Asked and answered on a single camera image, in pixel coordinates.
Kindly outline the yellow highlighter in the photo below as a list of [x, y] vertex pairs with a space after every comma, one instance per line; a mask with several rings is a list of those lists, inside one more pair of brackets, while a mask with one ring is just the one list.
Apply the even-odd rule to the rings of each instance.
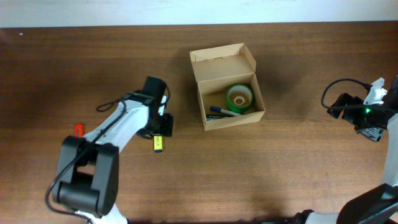
[[163, 137], [161, 135], [154, 136], [154, 152], [163, 152]]

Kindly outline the blue white marker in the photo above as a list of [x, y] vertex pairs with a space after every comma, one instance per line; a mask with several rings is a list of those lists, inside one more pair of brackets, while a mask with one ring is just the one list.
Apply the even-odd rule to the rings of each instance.
[[239, 113], [235, 113], [235, 112], [230, 111], [230, 110], [225, 110], [225, 109], [222, 109], [222, 108], [219, 108], [219, 107], [216, 107], [216, 106], [210, 106], [210, 110], [214, 111], [214, 112], [218, 112], [218, 113], [227, 114], [227, 115], [230, 115], [230, 116], [240, 116], [241, 115]]

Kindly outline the green tape roll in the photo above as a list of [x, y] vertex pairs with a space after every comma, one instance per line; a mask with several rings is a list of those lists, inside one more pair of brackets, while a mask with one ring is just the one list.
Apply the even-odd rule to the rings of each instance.
[[242, 114], [252, 105], [254, 93], [251, 88], [243, 84], [230, 86], [226, 93], [226, 105], [229, 110]]

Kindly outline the cardboard box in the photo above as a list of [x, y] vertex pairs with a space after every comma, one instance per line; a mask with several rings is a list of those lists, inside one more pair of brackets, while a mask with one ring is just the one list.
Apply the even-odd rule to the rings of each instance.
[[[266, 109], [256, 77], [256, 61], [244, 43], [190, 52], [197, 83], [198, 102], [205, 131], [261, 120]], [[207, 114], [223, 114], [210, 110], [216, 106], [229, 110], [226, 93], [235, 84], [247, 85], [254, 93], [251, 107], [240, 116], [207, 120]]]

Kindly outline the yellow clear tape roll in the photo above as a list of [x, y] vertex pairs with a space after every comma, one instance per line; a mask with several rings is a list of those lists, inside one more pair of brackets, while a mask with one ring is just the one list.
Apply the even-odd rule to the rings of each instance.
[[234, 91], [229, 94], [229, 100], [233, 106], [243, 107], [251, 102], [251, 96], [245, 92]]

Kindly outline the red black stapler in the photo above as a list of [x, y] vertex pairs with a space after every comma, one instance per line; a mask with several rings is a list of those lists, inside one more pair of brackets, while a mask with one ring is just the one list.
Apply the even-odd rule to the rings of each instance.
[[230, 118], [230, 117], [233, 117], [233, 115], [228, 115], [228, 114], [207, 114], [206, 115], [207, 120], [224, 119], [224, 118]]

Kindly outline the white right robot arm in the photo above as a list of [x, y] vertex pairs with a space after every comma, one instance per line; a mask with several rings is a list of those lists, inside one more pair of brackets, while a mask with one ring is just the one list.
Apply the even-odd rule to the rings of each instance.
[[[367, 90], [365, 99], [347, 93], [328, 106], [324, 103], [329, 88], [339, 82], [355, 82]], [[394, 223], [391, 219], [397, 213], [397, 78], [391, 87], [383, 88], [384, 79], [371, 84], [352, 78], [342, 78], [330, 83], [321, 96], [321, 105], [327, 113], [342, 118], [354, 126], [356, 133], [372, 142], [379, 142], [388, 132], [388, 149], [381, 184], [347, 202], [338, 213], [318, 213], [304, 210], [285, 223]]]

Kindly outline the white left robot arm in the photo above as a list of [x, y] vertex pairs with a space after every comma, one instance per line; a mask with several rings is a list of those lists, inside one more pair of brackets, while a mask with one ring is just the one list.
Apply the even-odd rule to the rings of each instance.
[[99, 105], [98, 112], [115, 110], [96, 129], [63, 140], [47, 208], [87, 223], [129, 223], [116, 205], [119, 155], [133, 136], [172, 136], [174, 118], [164, 111], [170, 97], [166, 82], [147, 77], [141, 90]]

